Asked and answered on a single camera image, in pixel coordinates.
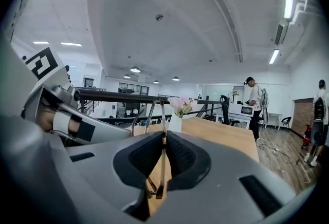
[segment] black cap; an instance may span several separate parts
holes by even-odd
[[[248,82],[250,82],[250,81],[253,81],[254,79],[253,79],[253,77],[248,77],[247,79],[246,79],[246,83],[248,83]]]
[[[319,89],[322,89],[325,86],[325,81],[324,80],[320,80],[319,81]]]

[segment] sneaker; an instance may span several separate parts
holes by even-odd
[[[317,166],[317,164],[318,164],[318,163],[317,163],[316,161],[312,161],[312,162],[310,163],[311,166]]]
[[[304,157],[304,162],[307,163],[308,159],[309,159],[309,156],[305,156]]]

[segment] black pants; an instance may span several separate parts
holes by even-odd
[[[251,117],[249,124],[249,129],[252,130],[255,140],[259,138],[258,117],[261,111],[262,110],[253,112],[253,117]]]

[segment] white t-shirt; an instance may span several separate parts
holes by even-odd
[[[258,86],[258,84],[255,84],[254,87],[251,89],[251,94],[249,99],[249,102],[256,101],[256,103],[254,104],[255,111],[260,111],[262,109],[260,105],[261,98],[262,98],[262,90]]]
[[[324,89],[319,90],[318,94],[313,99],[313,109],[314,109],[314,104],[318,100],[319,97],[322,98],[324,106],[325,106],[323,124],[328,124],[329,94],[326,93],[326,91]]]

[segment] person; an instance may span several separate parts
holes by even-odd
[[[316,97],[313,99],[313,109],[315,106],[316,101],[321,97],[323,104],[324,104],[324,117],[323,117],[323,134],[321,135],[320,139],[312,139],[311,138],[311,144],[309,145],[307,149],[307,154],[304,158],[304,162],[306,163],[309,159],[310,153],[313,149],[314,145],[317,145],[318,148],[316,150],[315,156],[313,160],[311,161],[310,165],[311,166],[317,166],[317,158],[320,155],[323,145],[326,142],[326,137],[328,133],[328,108],[329,108],[329,94],[326,92],[326,87],[325,87],[325,81],[320,80],[319,81],[319,92]]]
[[[251,121],[249,124],[249,129],[252,130],[255,141],[259,139],[259,127],[258,127],[258,118],[262,111],[260,100],[262,97],[262,89],[260,89],[259,85],[253,79],[253,77],[248,77],[246,80],[246,84],[251,87],[250,99],[247,102],[249,106],[254,106],[253,117],[251,117]]]
[[[70,83],[71,83],[70,74],[68,74],[68,71],[70,70],[70,66],[68,66],[68,65],[65,65],[65,69],[66,69],[66,73],[67,73],[67,78],[68,78],[68,80],[69,80],[69,81],[70,81]]]
[[[38,118],[36,120],[37,125],[39,125],[45,132],[53,130],[53,120],[55,118],[56,110],[50,106],[42,105],[39,111]],[[77,133],[80,127],[80,122],[70,119],[68,124],[68,130],[72,133]]]

